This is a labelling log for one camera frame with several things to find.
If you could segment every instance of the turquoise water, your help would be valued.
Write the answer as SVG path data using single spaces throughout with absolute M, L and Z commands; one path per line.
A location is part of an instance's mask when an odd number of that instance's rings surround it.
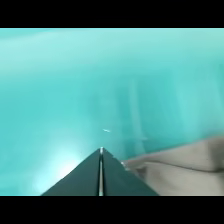
M 222 134 L 223 29 L 0 29 L 0 195 Z

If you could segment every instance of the white speck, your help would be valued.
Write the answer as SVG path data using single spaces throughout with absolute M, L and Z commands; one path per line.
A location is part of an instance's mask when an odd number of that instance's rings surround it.
M 111 132 L 110 130 L 107 130 L 107 129 L 103 129 L 103 131 L 105 131 L 105 132 Z

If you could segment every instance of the gray cloth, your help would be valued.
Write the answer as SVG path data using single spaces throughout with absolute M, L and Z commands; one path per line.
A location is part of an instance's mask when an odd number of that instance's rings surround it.
M 161 196 L 224 196 L 224 137 L 146 154 L 125 166 Z

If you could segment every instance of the teal surface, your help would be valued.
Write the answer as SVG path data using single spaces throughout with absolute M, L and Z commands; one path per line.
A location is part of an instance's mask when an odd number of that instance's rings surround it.
M 0 195 L 224 131 L 223 29 L 0 29 Z

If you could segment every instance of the beige fabric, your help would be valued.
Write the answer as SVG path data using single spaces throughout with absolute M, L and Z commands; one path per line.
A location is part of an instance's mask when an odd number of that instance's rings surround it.
M 162 196 L 224 196 L 224 137 L 124 161 Z

